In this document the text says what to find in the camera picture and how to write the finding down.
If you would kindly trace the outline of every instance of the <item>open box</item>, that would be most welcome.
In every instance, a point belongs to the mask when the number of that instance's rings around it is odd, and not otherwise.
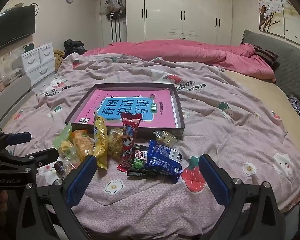
[[[182,138],[185,128],[182,108],[173,84],[101,83],[94,85],[67,117],[72,130],[87,129],[93,134],[95,109],[106,119],[108,132],[122,126],[121,112],[142,113],[138,138],[154,138],[165,130]]]

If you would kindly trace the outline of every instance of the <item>red snack package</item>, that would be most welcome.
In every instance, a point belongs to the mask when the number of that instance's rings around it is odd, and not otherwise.
[[[118,165],[118,170],[127,172],[134,160],[133,144],[142,120],[142,114],[121,113],[121,118],[123,124],[123,159]]]

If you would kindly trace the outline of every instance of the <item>gray quilted headboard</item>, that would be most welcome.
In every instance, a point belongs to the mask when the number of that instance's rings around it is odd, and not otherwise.
[[[284,41],[245,30],[243,43],[260,46],[277,54],[274,63],[276,85],[289,97],[295,95],[300,101],[300,49]]]

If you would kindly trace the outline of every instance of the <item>striped pillow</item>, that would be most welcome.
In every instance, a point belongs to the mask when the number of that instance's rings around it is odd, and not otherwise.
[[[262,49],[261,47],[256,46],[256,45],[253,45],[253,47],[255,50],[254,54],[262,57],[264,59],[264,61],[267,62],[267,64],[271,68],[273,68],[272,65],[277,60],[278,55],[274,54],[273,52],[271,52],[269,50]]]

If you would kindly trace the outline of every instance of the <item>headboard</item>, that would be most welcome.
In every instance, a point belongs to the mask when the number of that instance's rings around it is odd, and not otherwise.
[[[260,46],[277,54],[276,85],[287,95],[295,95],[300,101],[300,49],[276,38],[245,30],[243,43]]]
[[[21,106],[35,94],[30,91],[31,80],[28,76],[16,79],[0,94],[0,132]]]

